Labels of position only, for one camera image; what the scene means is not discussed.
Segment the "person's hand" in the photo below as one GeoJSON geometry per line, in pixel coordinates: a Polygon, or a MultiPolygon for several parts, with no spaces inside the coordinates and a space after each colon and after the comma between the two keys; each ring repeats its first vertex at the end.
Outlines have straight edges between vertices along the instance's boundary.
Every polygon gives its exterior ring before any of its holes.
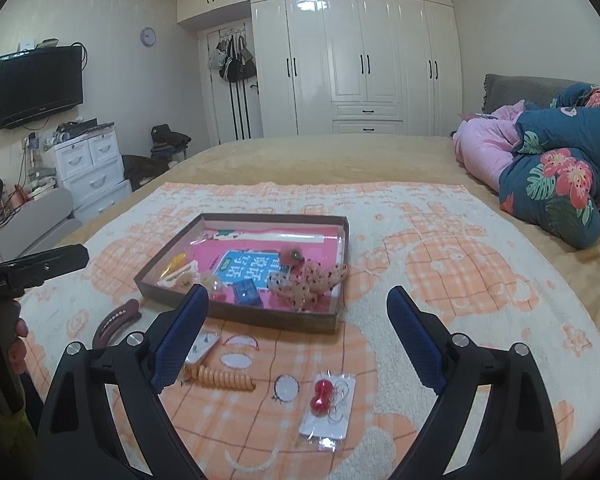
{"type": "Polygon", "coordinates": [[[24,370],[26,369],[24,357],[27,355],[27,346],[21,338],[29,335],[29,328],[23,319],[19,319],[16,323],[15,330],[18,339],[9,347],[7,354],[13,373],[20,375],[24,373],[24,370]]]}

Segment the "white chest of drawers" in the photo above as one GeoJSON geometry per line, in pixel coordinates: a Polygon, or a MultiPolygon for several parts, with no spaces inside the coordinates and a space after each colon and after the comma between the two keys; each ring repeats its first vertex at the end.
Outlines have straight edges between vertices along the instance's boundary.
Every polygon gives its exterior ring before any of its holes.
{"type": "Polygon", "coordinates": [[[83,224],[131,194],[113,126],[58,144],[43,160],[56,168],[58,186],[71,191],[83,224]]]}

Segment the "television screen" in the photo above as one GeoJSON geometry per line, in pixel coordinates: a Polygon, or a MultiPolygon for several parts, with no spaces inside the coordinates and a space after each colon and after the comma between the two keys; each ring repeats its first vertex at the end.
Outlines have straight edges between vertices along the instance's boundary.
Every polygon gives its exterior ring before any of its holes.
{"type": "Polygon", "coordinates": [[[82,47],[57,46],[0,56],[0,130],[82,103],[82,47]]]}

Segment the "box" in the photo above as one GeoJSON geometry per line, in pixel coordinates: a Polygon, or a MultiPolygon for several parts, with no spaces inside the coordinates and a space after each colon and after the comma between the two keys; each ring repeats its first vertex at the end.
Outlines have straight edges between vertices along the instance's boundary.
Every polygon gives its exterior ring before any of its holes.
{"type": "Polygon", "coordinates": [[[175,308],[186,291],[158,282],[174,257],[188,254],[200,274],[212,270],[227,284],[223,301],[209,301],[210,317],[294,332],[335,333],[344,307],[344,284],[321,297],[315,309],[302,312],[266,289],[268,274],[280,268],[278,251],[291,246],[323,267],[346,264],[349,223],[337,216],[204,213],[170,240],[134,281],[144,297],[175,308]],[[262,306],[234,303],[230,284],[248,279],[253,279],[262,306]]]}

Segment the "wall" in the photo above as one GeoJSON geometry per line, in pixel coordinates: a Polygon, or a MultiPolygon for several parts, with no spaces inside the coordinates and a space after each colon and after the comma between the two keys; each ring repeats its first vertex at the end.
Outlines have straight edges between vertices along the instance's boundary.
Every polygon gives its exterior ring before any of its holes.
{"type": "Polygon", "coordinates": [[[481,109],[487,73],[600,85],[600,17],[588,0],[453,1],[465,112],[481,109]]]}
{"type": "MultiPolygon", "coordinates": [[[[176,0],[8,0],[0,11],[0,55],[17,50],[23,38],[80,41],[89,53],[84,104],[52,116],[43,131],[77,116],[114,121],[120,151],[148,156],[152,126],[169,123],[192,137],[189,156],[209,147],[197,41],[176,24],[176,0]],[[145,27],[157,34],[151,48],[140,43],[145,27]]],[[[0,176],[11,184],[28,133],[0,131],[0,176]]]]}

